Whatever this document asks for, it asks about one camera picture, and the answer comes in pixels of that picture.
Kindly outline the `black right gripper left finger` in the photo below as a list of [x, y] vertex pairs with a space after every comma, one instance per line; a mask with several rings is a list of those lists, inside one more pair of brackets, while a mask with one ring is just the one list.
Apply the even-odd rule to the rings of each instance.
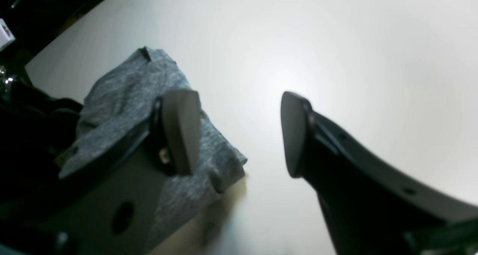
[[150, 115], [68, 177], [1, 203], [1, 245], [26, 255], [142, 255], [169, 176], [198, 164], [201, 103], [169, 90]]

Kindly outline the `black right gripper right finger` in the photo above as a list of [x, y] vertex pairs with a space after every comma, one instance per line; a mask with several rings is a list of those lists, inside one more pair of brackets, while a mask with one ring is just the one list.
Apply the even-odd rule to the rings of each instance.
[[280, 105], [289, 175], [317, 193], [338, 255], [477, 254], [477, 206], [387, 164], [301, 95]]

